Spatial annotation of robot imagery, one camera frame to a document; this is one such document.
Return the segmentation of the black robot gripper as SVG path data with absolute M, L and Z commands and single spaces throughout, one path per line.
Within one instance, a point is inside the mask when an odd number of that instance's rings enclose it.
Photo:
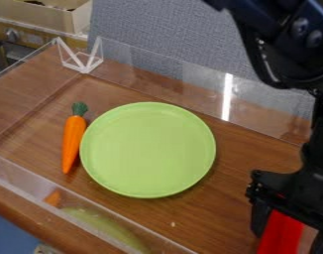
M 251 203 L 250 229 L 257 237 L 265 231 L 274 210 L 319 230 L 310 254 L 323 254 L 323 178 L 305 170 L 281 174 L 254 170 L 246 188 Z

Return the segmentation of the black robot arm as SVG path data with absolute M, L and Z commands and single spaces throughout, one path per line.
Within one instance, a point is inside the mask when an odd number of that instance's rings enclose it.
M 262 82 L 315 97 L 302 168 L 250 174 L 246 196 L 257 254 L 297 254 L 305 226 L 318 231 L 309 254 L 323 254 L 323 0 L 203 1 L 231 13 Z

